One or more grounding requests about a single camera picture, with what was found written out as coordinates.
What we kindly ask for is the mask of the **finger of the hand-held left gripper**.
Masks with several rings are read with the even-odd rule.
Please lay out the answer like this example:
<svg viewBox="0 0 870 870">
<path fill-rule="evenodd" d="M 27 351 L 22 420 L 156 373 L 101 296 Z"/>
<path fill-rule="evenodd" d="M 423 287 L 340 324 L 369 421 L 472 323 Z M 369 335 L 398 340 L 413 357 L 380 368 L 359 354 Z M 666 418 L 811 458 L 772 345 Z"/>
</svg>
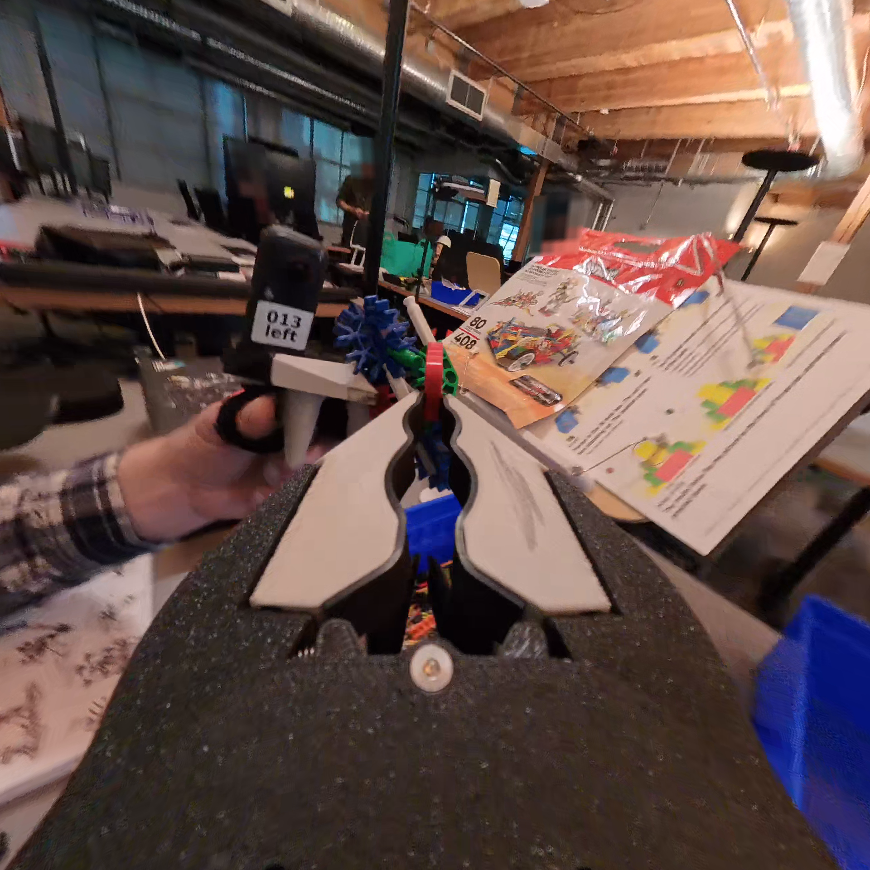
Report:
<svg viewBox="0 0 870 870">
<path fill-rule="evenodd" d="M 277 353 L 271 361 L 270 382 L 289 391 L 375 406 L 377 389 L 354 365 Z"/>
</svg>

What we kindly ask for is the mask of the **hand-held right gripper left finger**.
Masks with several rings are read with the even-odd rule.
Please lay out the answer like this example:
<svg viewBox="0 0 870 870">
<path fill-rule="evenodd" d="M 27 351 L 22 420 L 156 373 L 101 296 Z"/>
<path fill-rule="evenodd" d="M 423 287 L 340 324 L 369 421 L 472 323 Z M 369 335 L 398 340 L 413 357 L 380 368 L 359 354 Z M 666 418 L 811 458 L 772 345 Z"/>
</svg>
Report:
<svg viewBox="0 0 870 870">
<path fill-rule="evenodd" d="M 415 478 L 421 395 L 408 395 L 319 462 L 252 592 L 252 607 L 350 622 L 370 651 L 399 651 L 412 558 L 401 497 Z"/>
</svg>

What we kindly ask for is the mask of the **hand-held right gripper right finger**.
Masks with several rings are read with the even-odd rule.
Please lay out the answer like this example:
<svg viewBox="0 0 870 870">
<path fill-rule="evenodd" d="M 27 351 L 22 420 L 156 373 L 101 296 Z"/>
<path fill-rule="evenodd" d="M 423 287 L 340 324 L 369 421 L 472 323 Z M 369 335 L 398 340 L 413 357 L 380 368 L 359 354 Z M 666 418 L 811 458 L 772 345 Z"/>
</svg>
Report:
<svg viewBox="0 0 870 870">
<path fill-rule="evenodd" d="M 494 652 L 516 625 L 610 613 L 610 596 L 543 464 L 456 397 L 442 411 L 460 505 L 439 629 L 462 652 Z"/>
</svg>

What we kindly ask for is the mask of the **blue snowflake toy assembly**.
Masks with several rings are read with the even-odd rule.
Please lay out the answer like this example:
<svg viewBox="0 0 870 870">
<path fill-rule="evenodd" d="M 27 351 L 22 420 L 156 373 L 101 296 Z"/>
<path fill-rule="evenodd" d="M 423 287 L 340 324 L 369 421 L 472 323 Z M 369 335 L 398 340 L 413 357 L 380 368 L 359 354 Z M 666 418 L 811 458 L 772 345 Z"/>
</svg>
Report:
<svg viewBox="0 0 870 870">
<path fill-rule="evenodd" d="M 355 374 L 373 386 L 403 379 L 423 398 L 423 423 L 417 437 L 416 465 L 420 479 L 430 488 L 448 488 L 451 454 L 441 420 L 444 396 L 453 396 L 459 376 L 443 345 L 413 337 L 411 323 L 399 318 L 386 299 L 367 296 L 362 304 L 351 303 L 337 318 L 335 345 L 345 350 L 345 360 Z"/>
</svg>

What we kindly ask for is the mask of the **blue plastic bin with label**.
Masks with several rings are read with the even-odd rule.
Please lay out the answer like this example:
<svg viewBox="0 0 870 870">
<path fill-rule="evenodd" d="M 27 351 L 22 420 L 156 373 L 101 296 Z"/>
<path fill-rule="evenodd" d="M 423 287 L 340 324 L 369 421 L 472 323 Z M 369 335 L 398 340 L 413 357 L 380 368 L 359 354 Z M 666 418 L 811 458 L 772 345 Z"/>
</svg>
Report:
<svg viewBox="0 0 870 870">
<path fill-rule="evenodd" d="M 428 489 L 428 500 L 406 508 L 407 533 L 415 580 L 440 567 L 442 585 L 451 584 L 451 566 L 455 549 L 455 526 L 462 505 L 450 491 Z"/>
</svg>

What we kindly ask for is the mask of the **pile of construction toy pieces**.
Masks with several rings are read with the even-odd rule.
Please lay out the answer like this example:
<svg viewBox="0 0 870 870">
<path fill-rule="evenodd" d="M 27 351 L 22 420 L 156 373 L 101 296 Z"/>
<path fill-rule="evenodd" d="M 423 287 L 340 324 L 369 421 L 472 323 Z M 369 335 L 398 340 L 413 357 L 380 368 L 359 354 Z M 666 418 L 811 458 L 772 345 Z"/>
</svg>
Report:
<svg viewBox="0 0 870 870">
<path fill-rule="evenodd" d="M 439 636 L 437 611 L 442 595 L 440 567 L 416 580 L 411 594 L 402 649 L 410 649 Z"/>
</svg>

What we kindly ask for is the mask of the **black computer monitor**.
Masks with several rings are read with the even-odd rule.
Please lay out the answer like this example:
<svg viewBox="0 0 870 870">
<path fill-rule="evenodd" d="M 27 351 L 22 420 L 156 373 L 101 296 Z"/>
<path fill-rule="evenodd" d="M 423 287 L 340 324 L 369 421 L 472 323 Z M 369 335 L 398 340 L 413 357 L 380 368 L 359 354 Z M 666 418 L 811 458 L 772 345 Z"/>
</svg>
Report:
<svg viewBox="0 0 870 870">
<path fill-rule="evenodd" d="M 256 245 L 261 231 L 275 224 L 322 240 L 312 159 L 257 138 L 224 136 L 223 168 L 227 219 L 235 236 Z"/>
</svg>

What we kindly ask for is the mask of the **round wooden board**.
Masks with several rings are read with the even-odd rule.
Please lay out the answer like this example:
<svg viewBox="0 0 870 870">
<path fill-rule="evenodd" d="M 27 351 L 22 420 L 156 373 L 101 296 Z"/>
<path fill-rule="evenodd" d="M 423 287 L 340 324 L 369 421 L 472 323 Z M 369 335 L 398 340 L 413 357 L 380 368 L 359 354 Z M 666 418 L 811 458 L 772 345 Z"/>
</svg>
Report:
<svg viewBox="0 0 870 870">
<path fill-rule="evenodd" d="M 624 500 L 617 497 L 601 484 L 597 483 L 588 474 L 584 474 L 580 478 L 584 487 L 584 492 L 587 498 L 601 511 L 605 516 L 621 524 L 642 524 L 646 523 L 647 517 L 635 510 L 632 506 L 625 503 Z"/>
</svg>

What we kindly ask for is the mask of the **long dark office desk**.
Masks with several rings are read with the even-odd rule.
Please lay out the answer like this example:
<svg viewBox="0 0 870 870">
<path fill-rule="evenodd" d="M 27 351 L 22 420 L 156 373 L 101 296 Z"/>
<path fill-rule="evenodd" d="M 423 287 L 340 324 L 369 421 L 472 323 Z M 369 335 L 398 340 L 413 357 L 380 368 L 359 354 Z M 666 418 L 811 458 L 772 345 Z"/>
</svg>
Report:
<svg viewBox="0 0 870 870">
<path fill-rule="evenodd" d="M 201 256 L 220 265 L 237 265 L 231 249 L 254 253 L 246 242 L 226 239 L 202 226 L 175 222 L 163 212 L 142 210 L 136 223 L 98 215 L 94 206 L 48 197 L 24 198 L 1 206 L 2 307 L 28 312 L 245 313 L 251 281 L 243 273 L 172 275 L 167 271 L 83 265 L 44 259 L 37 254 L 45 228 L 86 232 L 119 232 L 125 236 L 159 237 L 182 258 Z"/>
</svg>

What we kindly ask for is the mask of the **toy kit plastic bag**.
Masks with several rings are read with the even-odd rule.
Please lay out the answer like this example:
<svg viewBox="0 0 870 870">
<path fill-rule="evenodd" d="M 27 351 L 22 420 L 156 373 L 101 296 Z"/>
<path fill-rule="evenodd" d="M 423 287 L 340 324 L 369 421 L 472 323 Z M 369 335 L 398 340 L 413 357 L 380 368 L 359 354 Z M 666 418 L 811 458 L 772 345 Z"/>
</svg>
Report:
<svg viewBox="0 0 870 870">
<path fill-rule="evenodd" d="M 740 249 L 708 232 L 581 229 L 509 278 L 445 340 L 445 353 L 461 387 L 527 428 L 580 397 Z"/>
</svg>

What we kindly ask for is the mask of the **instruction booklet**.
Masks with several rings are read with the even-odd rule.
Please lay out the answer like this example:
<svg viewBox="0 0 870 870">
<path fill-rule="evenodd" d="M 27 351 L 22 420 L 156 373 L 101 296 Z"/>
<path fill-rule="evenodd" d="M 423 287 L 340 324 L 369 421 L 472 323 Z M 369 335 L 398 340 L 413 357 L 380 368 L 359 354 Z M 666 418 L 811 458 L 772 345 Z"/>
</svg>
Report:
<svg viewBox="0 0 870 870">
<path fill-rule="evenodd" d="M 868 388 L 868 304 L 726 280 L 529 431 L 706 556 Z"/>
</svg>

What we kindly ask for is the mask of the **black office chair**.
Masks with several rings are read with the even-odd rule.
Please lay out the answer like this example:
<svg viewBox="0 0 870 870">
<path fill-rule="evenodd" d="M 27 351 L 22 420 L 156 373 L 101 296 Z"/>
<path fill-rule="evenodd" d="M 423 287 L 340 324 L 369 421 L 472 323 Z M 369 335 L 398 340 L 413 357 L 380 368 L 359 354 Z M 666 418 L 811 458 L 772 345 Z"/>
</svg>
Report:
<svg viewBox="0 0 870 870">
<path fill-rule="evenodd" d="M 35 440 L 55 425 L 91 423 L 125 407 L 121 381 L 135 373 L 123 336 L 80 321 L 64 335 L 45 312 L 2 306 L 1 449 Z"/>
</svg>

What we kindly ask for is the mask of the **white printed instruction sheet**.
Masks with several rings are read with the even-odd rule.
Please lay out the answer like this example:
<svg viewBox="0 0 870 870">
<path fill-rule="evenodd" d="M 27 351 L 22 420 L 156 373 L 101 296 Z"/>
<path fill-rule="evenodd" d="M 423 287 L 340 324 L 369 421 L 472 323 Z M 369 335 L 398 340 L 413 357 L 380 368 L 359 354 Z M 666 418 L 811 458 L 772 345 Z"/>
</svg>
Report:
<svg viewBox="0 0 870 870">
<path fill-rule="evenodd" d="M 2 620 L 1 803 L 69 775 L 154 617 L 142 556 Z"/>
</svg>

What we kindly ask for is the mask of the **empty blue plastic bin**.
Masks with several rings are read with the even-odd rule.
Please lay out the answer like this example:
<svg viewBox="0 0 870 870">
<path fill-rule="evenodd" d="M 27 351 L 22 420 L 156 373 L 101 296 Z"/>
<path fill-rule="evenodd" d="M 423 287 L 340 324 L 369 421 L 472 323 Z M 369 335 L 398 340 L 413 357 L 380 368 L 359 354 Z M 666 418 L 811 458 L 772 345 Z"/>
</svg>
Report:
<svg viewBox="0 0 870 870">
<path fill-rule="evenodd" d="M 869 867 L 869 625 L 809 595 L 759 664 L 753 722 L 841 868 Z"/>
</svg>

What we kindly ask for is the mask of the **silver ceiling duct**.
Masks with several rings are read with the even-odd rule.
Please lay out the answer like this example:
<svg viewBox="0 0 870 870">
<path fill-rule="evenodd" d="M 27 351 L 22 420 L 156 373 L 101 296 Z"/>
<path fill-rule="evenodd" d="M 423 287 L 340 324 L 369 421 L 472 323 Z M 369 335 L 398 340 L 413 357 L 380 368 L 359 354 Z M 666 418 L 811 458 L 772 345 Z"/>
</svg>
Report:
<svg viewBox="0 0 870 870">
<path fill-rule="evenodd" d="M 360 69 L 383 71 L 386 37 L 350 21 L 319 2 L 273 2 L 294 23 L 299 34 L 347 60 Z M 512 143 L 539 158 L 571 172 L 580 171 L 576 154 L 564 150 L 545 132 L 535 130 L 520 116 L 497 107 L 487 90 L 463 73 L 445 69 L 404 52 L 401 67 L 402 91 L 410 93 L 433 108 L 447 110 L 487 134 Z"/>
</svg>

